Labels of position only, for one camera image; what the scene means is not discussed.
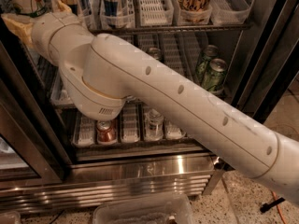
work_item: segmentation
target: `beverage cooler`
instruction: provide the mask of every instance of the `beverage cooler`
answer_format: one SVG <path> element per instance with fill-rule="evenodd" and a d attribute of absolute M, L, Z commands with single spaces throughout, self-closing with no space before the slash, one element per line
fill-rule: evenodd
<path fill-rule="evenodd" d="M 217 47 L 227 69 L 210 95 L 263 123 L 299 70 L 298 1 L 210 0 L 194 15 L 179 0 L 126 0 L 126 14 L 110 17 L 103 0 L 89 0 L 87 15 L 78 0 L 78 16 L 93 35 L 113 34 L 153 52 L 198 85 L 203 51 Z M 2 13 L 13 11 L 9 0 L 0 2 Z M 109 124 L 86 117 L 58 67 L 2 20 L 0 63 L 0 211 L 40 213 L 168 191 L 209 195 L 232 170 L 134 96 Z M 162 117 L 159 131 L 149 127 L 150 111 Z"/>

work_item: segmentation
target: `cable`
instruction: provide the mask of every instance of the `cable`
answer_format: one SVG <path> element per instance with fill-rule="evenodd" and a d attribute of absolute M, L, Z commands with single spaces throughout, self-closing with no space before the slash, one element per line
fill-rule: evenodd
<path fill-rule="evenodd" d="M 272 195 L 273 195 L 274 200 L 278 199 L 278 196 L 276 195 L 276 193 L 274 191 L 272 191 Z M 281 208 L 280 208 L 279 204 L 277 205 L 277 208 L 278 208 L 278 213 L 280 215 L 280 218 L 281 218 L 283 224 L 287 224 L 287 221 L 286 221 L 285 217 L 282 214 L 282 211 L 281 211 Z"/>
<path fill-rule="evenodd" d="M 53 219 L 49 224 L 52 224 L 52 223 L 54 223 L 54 221 L 55 220 L 57 220 L 61 215 L 62 215 L 62 213 L 64 212 L 64 210 L 63 211 L 61 211 L 57 216 L 56 216 L 56 218 L 55 219 Z"/>

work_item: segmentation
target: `speckled floor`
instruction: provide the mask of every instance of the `speckled floor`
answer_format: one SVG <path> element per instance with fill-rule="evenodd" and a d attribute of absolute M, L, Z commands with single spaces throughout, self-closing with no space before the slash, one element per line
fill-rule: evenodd
<path fill-rule="evenodd" d="M 265 125 L 299 141 L 299 82 L 279 101 Z M 211 195 L 190 199 L 195 223 L 293 224 L 299 223 L 299 209 L 287 201 L 262 214 L 263 203 L 274 201 L 273 193 L 237 171 L 224 174 Z M 92 224 L 95 208 L 22 216 L 22 224 Z"/>

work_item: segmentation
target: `plastic storage box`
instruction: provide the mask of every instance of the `plastic storage box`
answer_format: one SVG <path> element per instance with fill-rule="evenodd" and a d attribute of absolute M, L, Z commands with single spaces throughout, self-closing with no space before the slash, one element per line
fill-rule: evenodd
<path fill-rule="evenodd" d="M 93 224 L 164 224 L 171 215 L 177 223 L 195 223 L 185 194 L 160 193 L 127 203 L 99 206 L 93 213 Z"/>
<path fill-rule="evenodd" d="M 187 11 L 180 8 L 178 0 L 171 0 L 174 6 L 175 25 L 205 25 L 208 24 L 212 14 L 212 6 L 201 12 Z"/>
<path fill-rule="evenodd" d="M 21 224 L 21 217 L 18 212 L 0 213 L 1 224 Z"/>
<path fill-rule="evenodd" d="M 211 0 L 213 24 L 243 24 L 249 15 L 249 5 L 245 0 Z"/>
<path fill-rule="evenodd" d="M 135 28 L 135 10 L 133 0 L 127 0 L 125 16 L 110 17 L 105 15 L 104 1 L 101 3 L 100 20 L 102 29 L 112 29 L 109 25 L 114 25 L 115 28 Z"/>
<path fill-rule="evenodd" d="M 174 7 L 171 0 L 138 0 L 141 26 L 171 25 Z"/>

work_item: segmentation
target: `white robotic arm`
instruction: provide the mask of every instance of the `white robotic arm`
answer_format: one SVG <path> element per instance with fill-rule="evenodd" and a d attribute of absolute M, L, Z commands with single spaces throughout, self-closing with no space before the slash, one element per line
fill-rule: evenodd
<path fill-rule="evenodd" d="M 299 204 L 299 143 L 275 133 L 126 41 L 93 36 L 76 16 L 46 14 L 36 50 L 59 66 L 75 106 L 110 120 L 133 95 L 179 125 L 243 175 Z"/>

